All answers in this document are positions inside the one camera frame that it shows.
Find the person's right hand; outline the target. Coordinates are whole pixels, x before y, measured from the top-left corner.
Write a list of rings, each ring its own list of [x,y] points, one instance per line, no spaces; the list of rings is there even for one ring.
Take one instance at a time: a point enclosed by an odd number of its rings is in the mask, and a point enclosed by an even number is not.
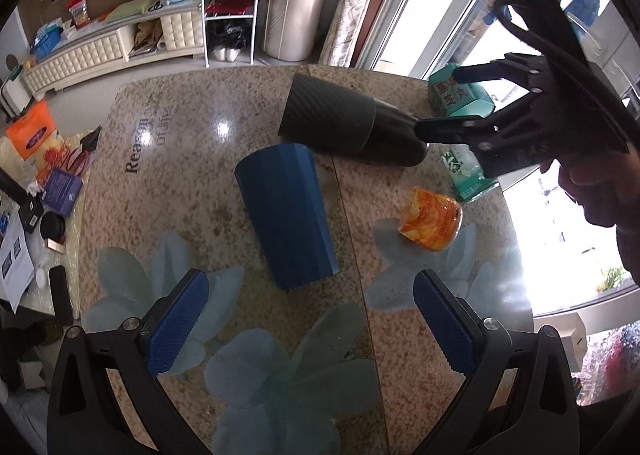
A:
[[[558,182],[572,201],[582,206],[585,219],[602,228],[616,227],[616,243],[623,267],[639,284],[639,153],[605,151],[561,166]]]

